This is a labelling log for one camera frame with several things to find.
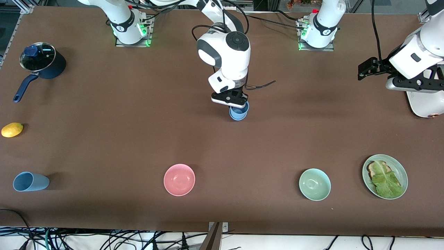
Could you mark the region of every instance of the pot handle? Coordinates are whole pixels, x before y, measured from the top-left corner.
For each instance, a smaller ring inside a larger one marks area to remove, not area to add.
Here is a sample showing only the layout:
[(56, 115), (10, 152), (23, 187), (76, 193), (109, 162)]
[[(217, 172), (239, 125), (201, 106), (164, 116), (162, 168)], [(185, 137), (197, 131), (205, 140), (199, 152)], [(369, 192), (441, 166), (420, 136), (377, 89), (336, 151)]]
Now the pot handle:
[(26, 88), (28, 87), (29, 83), (34, 81), (35, 79), (39, 78), (38, 75), (31, 74), (27, 76), (23, 81), (22, 84), (20, 84), (19, 89), (17, 90), (16, 95), (14, 96), (13, 102), (19, 102), (23, 95), (25, 94)]

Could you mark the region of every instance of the toast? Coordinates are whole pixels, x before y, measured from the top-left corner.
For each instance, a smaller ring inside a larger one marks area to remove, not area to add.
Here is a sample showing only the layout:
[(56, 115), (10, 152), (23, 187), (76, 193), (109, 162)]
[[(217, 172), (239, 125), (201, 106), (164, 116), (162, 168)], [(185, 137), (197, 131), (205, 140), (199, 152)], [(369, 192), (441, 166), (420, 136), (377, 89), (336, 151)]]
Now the toast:
[[(387, 168), (387, 172), (392, 171), (392, 169), (387, 165), (387, 163), (385, 161), (380, 161), (380, 162), (382, 162), (382, 165), (384, 165)], [(375, 176), (375, 172), (373, 170), (374, 164), (375, 164), (375, 162), (372, 162), (367, 166), (367, 171), (369, 172), (370, 179), (373, 179), (373, 176)]]

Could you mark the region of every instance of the blue cup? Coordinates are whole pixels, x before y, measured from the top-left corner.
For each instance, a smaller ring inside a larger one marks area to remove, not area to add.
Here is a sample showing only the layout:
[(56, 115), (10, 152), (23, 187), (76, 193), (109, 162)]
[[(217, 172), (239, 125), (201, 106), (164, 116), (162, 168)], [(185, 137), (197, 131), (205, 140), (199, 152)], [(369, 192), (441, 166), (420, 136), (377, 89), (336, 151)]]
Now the blue cup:
[(245, 107), (243, 107), (241, 109), (235, 108), (235, 107), (230, 107), (230, 116), (231, 116), (231, 118), (233, 118), (233, 120), (240, 121), (247, 116), (247, 112), (248, 112), (249, 108), (250, 108), (250, 105), (248, 104), (248, 102), (245, 102)]
[(38, 191), (47, 188), (48, 185), (48, 177), (31, 172), (18, 174), (12, 183), (14, 189), (19, 192)]

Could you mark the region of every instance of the yellow lemon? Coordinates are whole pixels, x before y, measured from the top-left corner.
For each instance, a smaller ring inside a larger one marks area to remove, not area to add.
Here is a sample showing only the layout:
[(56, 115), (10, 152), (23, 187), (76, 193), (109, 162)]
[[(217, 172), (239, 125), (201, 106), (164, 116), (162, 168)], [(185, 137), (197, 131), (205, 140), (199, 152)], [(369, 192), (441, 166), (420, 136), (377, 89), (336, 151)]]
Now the yellow lemon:
[(14, 137), (23, 130), (23, 124), (18, 122), (10, 123), (1, 129), (1, 135), (4, 137)]

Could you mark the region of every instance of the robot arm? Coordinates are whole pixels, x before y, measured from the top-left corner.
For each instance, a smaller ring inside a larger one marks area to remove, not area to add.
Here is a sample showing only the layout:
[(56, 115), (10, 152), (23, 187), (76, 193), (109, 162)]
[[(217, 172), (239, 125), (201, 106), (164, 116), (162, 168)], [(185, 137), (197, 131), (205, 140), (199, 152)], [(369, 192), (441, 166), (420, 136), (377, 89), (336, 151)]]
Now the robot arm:
[[(151, 0), (155, 5), (167, 5), (177, 0)], [(220, 0), (186, 0), (179, 5), (192, 5), (204, 13), (217, 28), (210, 28), (197, 41), (199, 57), (219, 68), (208, 78), (215, 91), (211, 100), (243, 108), (248, 95), (242, 92), (250, 63), (250, 42), (238, 18), (222, 7)]]
[(135, 44), (145, 36), (139, 29), (146, 14), (136, 9), (129, 9), (124, 0), (78, 0), (85, 5), (100, 7), (108, 19), (114, 35), (124, 44)]
[(323, 0), (318, 13), (305, 16), (308, 25), (305, 26), (301, 39), (310, 46), (324, 48), (334, 39), (337, 25), (345, 13), (344, 0)]
[(430, 21), (410, 34), (382, 63), (369, 58), (358, 67), (358, 80), (389, 73), (386, 87), (393, 90), (435, 93), (444, 90), (437, 66), (444, 59), (444, 0), (426, 0)]
[[(111, 21), (116, 37), (125, 44), (139, 42), (144, 36), (139, 29), (146, 14), (130, 10), (124, 0), (78, 0), (100, 7)], [(178, 0), (150, 0), (157, 6), (177, 3)], [(248, 95), (242, 92), (250, 62), (250, 42), (238, 18), (222, 7), (220, 0), (185, 0), (178, 5), (191, 5), (205, 14), (221, 32), (210, 28), (197, 42), (200, 58), (219, 70), (208, 78), (215, 93), (214, 102), (243, 108)]]

